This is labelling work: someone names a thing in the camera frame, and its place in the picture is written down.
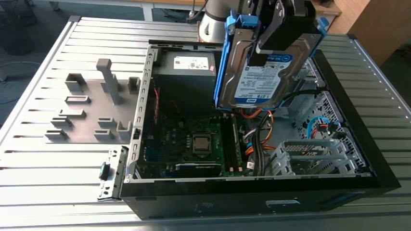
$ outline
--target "hard drive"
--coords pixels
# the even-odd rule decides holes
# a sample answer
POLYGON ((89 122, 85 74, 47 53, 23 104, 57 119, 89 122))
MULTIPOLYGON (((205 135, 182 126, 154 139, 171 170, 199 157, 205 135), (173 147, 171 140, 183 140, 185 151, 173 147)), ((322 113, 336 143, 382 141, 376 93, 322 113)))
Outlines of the hard drive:
POLYGON ((217 79, 216 105, 226 109, 274 108, 293 86, 293 76, 320 41, 320 35, 302 34, 284 51, 268 55, 264 66, 248 66, 245 59, 253 42, 252 31, 236 31, 225 74, 217 79))

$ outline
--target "green circuit board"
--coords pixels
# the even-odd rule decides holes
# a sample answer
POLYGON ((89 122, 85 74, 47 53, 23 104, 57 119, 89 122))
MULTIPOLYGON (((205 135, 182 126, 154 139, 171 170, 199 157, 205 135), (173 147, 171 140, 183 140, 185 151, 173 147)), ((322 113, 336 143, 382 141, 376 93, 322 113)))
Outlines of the green circuit board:
POLYGON ((232 142, 221 137, 228 126, 230 132, 237 131, 233 116, 161 116, 143 146, 145 166, 151 177, 171 178, 169 172, 178 163, 218 164, 218 176, 241 176, 238 135, 232 132, 232 142), (233 152, 226 156, 224 150, 232 144, 233 152))

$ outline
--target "sticker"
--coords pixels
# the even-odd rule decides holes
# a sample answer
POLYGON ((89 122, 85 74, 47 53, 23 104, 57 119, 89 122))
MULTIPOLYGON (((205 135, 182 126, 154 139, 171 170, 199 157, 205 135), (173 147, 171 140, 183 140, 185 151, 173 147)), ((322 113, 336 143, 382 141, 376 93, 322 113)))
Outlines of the sticker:
POLYGON ((248 169, 254 169, 254 163, 246 162, 246 168, 248 169))
POLYGON ((241 77, 234 93, 238 103, 262 103, 272 98, 280 83, 278 72, 292 62, 288 54, 270 54, 264 66, 244 65, 241 77))
POLYGON ((185 70, 208 70, 206 57, 175 56, 173 58, 173 68, 185 70))

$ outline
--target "metal workbench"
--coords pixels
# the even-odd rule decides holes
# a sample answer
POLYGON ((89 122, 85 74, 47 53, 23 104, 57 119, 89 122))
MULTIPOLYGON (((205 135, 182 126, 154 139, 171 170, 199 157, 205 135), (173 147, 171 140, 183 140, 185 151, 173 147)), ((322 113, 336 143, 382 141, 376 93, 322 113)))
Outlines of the metal workbench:
POLYGON ((66 74, 79 72, 83 78, 102 79, 94 63, 109 58, 118 80, 139 77, 149 38, 195 41, 195 26, 98 18, 65 25, 0 130, 0 227, 409 230, 411 111, 356 40, 342 35, 329 35, 320 49, 400 180, 400 189, 322 213, 240 218, 141 221, 122 202, 97 203, 98 168, 111 144, 50 144, 42 135, 50 117, 66 106, 66 74))

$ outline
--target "metal bracket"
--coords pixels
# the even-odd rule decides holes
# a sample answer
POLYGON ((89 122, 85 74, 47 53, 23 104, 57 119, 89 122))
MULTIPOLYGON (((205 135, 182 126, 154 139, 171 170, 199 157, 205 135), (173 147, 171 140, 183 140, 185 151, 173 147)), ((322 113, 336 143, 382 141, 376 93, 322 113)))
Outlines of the metal bracket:
POLYGON ((345 155, 346 148, 337 140, 285 140, 270 158, 270 174, 281 176, 326 174, 337 169, 338 174, 354 174, 356 166, 345 155))
POLYGON ((107 157, 99 168, 99 195, 98 201, 115 201, 119 199, 119 188, 123 177, 125 158, 127 148, 115 146, 107 150, 107 157))

